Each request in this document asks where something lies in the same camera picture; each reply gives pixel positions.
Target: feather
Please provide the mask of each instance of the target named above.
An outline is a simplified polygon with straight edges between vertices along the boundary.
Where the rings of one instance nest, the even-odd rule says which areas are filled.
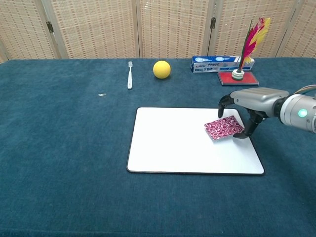
[[[251,62],[250,54],[253,53],[256,50],[257,45],[263,41],[265,34],[268,31],[270,21],[270,18],[260,17],[259,22],[254,27],[251,27],[251,20],[245,43],[243,45],[238,71],[241,72],[245,62]]]

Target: woven screen panel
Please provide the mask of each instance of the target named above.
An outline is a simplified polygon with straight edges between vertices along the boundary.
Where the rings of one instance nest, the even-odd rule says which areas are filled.
[[[1,0],[0,39],[12,59],[55,58],[35,0]]]
[[[69,58],[134,58],[131,0],[53,0]]]
[[[145,58],[201,55],[208,0],[140,0]]]
[[[305,0],[281,57],[316,58],[316,0]]]
[[[270,17],[271,24],[264,40],[258,45],[253,57],[275,57],[276,44],[283,37],[291,14],[293,0],[223,0],[215,55],[241,55],[250,21],[253,25],[259,17]]]

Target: yellow feather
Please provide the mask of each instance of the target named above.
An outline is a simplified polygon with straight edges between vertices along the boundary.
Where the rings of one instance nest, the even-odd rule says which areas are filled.
[[[252,44],[252,43],[254,43],[255,41],[257,41],[257,42],[256,42],[256,46],[257,46],[257,45],[263,40],[263,38],[264,38],[266,32],[268,31],[268,27],[269,27],[269,25],[270,25],[270,22],[271,22],[271,18],[266,18],[266,19],[265,19],[265,24],[264,24],[263,28],[262,28],[260,31],[258,31],[258,32],[253,36],[253,38],[252,38],[251,41],[250,41],[250,44]]]
[[[244,62],[245,63],[251,63],[251,58],[249,56],[245,57]]]

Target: playing card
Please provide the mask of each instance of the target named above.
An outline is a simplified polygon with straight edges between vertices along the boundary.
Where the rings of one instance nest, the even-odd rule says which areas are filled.
[[[214,122],[206,123],[204,126],[208,135],[214,141],[243,131],[243,127],[233,115],[226,118],[221,118]]]

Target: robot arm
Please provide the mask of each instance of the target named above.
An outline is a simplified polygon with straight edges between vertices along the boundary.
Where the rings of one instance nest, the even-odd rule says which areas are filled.
[[[250,114],[244,132],[235,134],[236,138],[250,136],[263,119],[270,117],[278,117],[286,125],[316,133],[316,99],[311,96],[290,95],[285,90],[264,87],[238,90],[220,100],[219,118],[231,104],[245,107]]]

